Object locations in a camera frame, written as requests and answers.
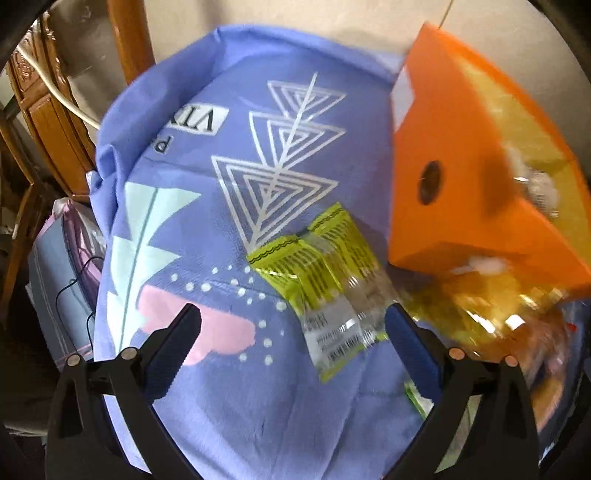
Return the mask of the lime green snack packet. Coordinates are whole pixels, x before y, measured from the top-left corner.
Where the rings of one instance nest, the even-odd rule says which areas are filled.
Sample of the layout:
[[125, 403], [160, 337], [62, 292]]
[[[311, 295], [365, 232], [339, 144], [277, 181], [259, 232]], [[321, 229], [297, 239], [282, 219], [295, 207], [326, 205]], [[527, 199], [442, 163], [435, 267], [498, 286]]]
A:
[[388, 339], [385, 315], [396, 290], [342, 204], [247, 259], [294, 310], [322, 382], [356, 354]]

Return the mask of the orange cardboard box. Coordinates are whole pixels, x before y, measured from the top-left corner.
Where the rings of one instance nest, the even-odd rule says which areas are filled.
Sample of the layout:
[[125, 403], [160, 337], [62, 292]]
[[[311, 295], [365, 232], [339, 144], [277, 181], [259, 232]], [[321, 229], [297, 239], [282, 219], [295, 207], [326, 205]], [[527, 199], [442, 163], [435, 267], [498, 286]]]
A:
[[392, 92], [389, 261], [447, 277], [499, 258], [535, 284], [590, 294], [590, 193], [575, 154], [509, 76], [425, 25]]

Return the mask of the wooden chair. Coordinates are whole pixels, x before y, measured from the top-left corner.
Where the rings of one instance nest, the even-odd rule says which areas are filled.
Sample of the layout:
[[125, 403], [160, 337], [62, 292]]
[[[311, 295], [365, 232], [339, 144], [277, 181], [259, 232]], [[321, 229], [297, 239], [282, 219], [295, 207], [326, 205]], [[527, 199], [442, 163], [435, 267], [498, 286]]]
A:
[[84, 177], [94, 167], [87, 129], [97, 125], [78, 108], [50, 28], [50, 1], [1, 4], [1, 67], [14, 95], [1, 108], [1, 156], [14, 162], [25, 189], [1, 171], [1, 207], [15, 213], [12, 234], [1, 237], [1, 315], [34, 238], [59, 193], [88, 199]]

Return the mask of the blue patterned tablecloth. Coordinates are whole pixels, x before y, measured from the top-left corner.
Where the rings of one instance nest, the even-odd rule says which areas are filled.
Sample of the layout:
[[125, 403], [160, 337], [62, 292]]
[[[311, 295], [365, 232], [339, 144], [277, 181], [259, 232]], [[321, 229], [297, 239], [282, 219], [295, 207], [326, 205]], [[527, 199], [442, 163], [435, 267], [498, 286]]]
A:
[[[249, 265], [253, 251], [340, 203], [389, 276], [393, 304], [404, 308], [401, 290], [425, 280], [515, 274], [499, 258], [447, 277], [389, 261], [392, 92], [407, 55], [224, 26], [139, 76], [100, 125], [88, 179], [107, 243], [94, 356], [140, 347], [197, 306], [197, 340], [153, 408], [202, 478], [387, 479], [434, 407], [389, 336], [322, 382], [294, 310]], [[568, 360], [554, 371], [519, 365], [538, 432]]]

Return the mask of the yellow jelly packet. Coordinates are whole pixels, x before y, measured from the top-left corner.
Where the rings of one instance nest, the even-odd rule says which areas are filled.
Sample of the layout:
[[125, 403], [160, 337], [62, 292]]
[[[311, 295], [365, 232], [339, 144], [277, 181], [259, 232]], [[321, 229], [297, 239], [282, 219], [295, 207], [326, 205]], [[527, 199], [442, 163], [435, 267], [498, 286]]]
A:
[[468, 272], [425, 280], [401, 290], [401, 304], [446, 340], [484, 361], [517, 357], [525, 369], [543, 362], [551, 371], [568, 360], [568, 332], [558, 304], [564, 293], [512, 272]]

